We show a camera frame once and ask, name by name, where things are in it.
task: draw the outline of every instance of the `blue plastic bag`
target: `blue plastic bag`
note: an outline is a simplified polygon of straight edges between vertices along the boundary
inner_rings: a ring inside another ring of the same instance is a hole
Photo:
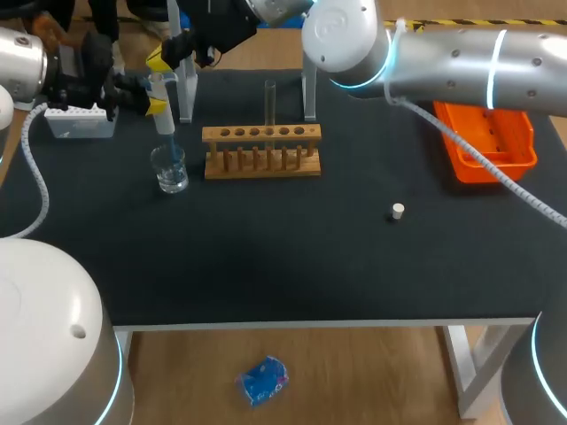
[[[237,378],[251,406],[259,406],[275,396],[290,380],[284,364],[267,356],[258,366]]]

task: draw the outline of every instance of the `white box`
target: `white box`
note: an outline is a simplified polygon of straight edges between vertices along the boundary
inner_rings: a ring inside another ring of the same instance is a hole
[[[45,118],[51,132],[58,139],[103,139],[112,137],[118,119],[118,108],[114,121],[106,119],[106,111],[96,105],[92,109],[69,106],[67,111],[48,109]]]

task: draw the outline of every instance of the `orange tray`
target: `orange tray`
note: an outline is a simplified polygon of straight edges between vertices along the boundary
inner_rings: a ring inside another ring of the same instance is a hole
[[[525,112],[488,110],[478,106],[433,102],[438,118],[495,164],[510,179],[518,181],[535,167],[533,128]],[[443,134],[457,179],[463,183],[497,180],[471,155]]]

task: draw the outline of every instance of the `wooden test tube rack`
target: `wooden test tube rack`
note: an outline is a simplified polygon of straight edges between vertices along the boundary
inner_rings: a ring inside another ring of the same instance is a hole
[[[319,124],[289,126],[203,127],[206,179],[265,179],[321,175]],[[282,149],[266,142],[285,143]],[[229,146],[238,145],[235,151]]]

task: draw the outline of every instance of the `metal table frame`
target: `metal table frame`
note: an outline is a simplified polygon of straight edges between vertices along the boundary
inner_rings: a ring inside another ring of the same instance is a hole
[[[175,0],[167,0],[172,36],[181,33],[180,13]],[[177,74],[180,121],[190,123],[197,95],[198,75],[192,58],[185,59]],[[316,120],[317,68],[303,55],[303,107],[305,121]],[[199,323],[180,325],[125,326],[115,331],[120,346],[128,358],[134,331],[260,329],[260,328],[359,328],[359,327],[443,327],[454,384],[458,394],[458,409],[463,419],[478,419],[500,393],[501,367],[510,350],[533,318],[479,320],[422,321],[281,321],[240,323]],[[465,326],[486,326],[477,343],[470,348]]]
[[[534,318],[419,320],[419,321],[266,321],[235,323],[196,323],[179,325],[115,327],[120,345],[128,357],[132,332],[204,329],[266,328],[400,328],[443,327],[458,409],[462,419],[478,419],[500,394],[500,375],[504,360]],[[486,326],[470,348],[465,326]]]

